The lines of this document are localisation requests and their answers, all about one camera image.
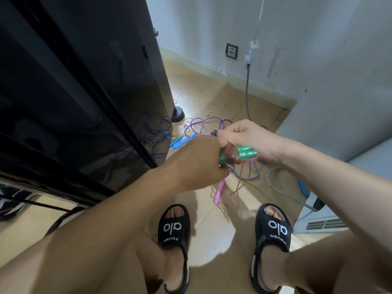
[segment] pink jump rope handle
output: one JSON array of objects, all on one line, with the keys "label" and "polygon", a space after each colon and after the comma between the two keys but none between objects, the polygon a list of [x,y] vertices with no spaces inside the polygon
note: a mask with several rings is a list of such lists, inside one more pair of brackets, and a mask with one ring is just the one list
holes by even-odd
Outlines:
[{"label": "pink jump rope handle", "polygon": [[215,196],[214,196],[214,203],[218,204],[219,202],[219,198],[220,198],[220,194],[222,192],[223,186],[225,185],[225,183],[227,182],[227,178],[225,178],[224,180],[222,180],[219,185],[218,185],[218,189],[216,190]]}]

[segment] baseboard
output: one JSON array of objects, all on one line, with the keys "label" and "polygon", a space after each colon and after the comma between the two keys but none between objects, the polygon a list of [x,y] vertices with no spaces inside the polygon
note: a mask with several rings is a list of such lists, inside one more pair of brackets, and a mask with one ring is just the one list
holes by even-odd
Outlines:
[{"label": "baseboard", "polygon": [[[161,47],[159,49],[161,51],[161,56],[166,60],[179,63],[196,72],[207,75],[216,80],[225,82],[228,85],[231,85],[232,87],[238,88],[239,90],[245,91],[245,85],[246,85],[245,79],[238,78],[233,75],[229,75],[227,73],[219,71],[218,69],[213,69],[206,65],[193,62],[190,59],[187,59],[179,54],[175,54],[174,52],[171,52],[167,49],[163,49]],[[249,83],[248,93],[251,95],[255,95],[256,97],[262,98],[268,102],[277,104],[288,110],[291,110],[297,104],[297,101],[292,98],[283,96],[276,92],[272,92],[270,90],[267,90],[266,88],[263,88],[259,85],[255,85],[252,83]]]}]

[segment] black round base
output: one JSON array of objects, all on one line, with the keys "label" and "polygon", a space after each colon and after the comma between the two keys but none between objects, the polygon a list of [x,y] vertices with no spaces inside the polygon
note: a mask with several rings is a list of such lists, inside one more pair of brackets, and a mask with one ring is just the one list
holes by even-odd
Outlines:
[{"label": "black round base", "polygon": [[179,121],[182,121],[184,119],[184,117],[185,117],[185,113],[182,110],[182,108],[179,106],[176,106],[176,107],[174,107],[173,114],[172,114],[172,117],[170,120],[172,123],[178,123]]}]

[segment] hand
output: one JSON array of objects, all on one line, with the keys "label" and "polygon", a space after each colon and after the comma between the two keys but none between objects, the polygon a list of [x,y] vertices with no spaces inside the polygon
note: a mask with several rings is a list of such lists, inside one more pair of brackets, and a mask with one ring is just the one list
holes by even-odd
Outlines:
[{"label": "hand", "polygon": [[278,136],[248,119],[231,124],[224,130],[218,130],[217,136],[227,138],[234,145],[250,145],[262,160],[278,165],[282,163],[283,147],[292,142],[292,140]]},{"label": "hand", "polygon": [[219,149],[227,144],[225,138],[198,135],[183,145],[161,166],[172,172],[181,192],[198,190],[218,183],[230,171],[219,167]]}]

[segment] foot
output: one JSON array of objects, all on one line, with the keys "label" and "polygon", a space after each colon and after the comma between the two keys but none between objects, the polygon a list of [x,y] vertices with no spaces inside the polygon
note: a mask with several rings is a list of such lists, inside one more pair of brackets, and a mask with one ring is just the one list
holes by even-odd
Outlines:
[{"label": "foot", "polygon": [[[267,206],[265,212],[274,218],[285,221],[282,213],[273,206]],[[261,273],[264,284],[271,290],[275,291],[279,286],[282,286],[285,272],[283,269],[284,257],[286,257],[286,254],[274,245],[265,247],[260,256],[262,265],[258,272]]]},{"label": "foot", "polygon": [[[181,217],[184,215],[184,210],[175,206],[170,209],[165,218]],[[172,247],[165,250],[167,254],[167,276],[164,278],[164,283],[169,291],[176,291],[182,284],[183,268],[184,268],[184,253],[180,247]]]}]

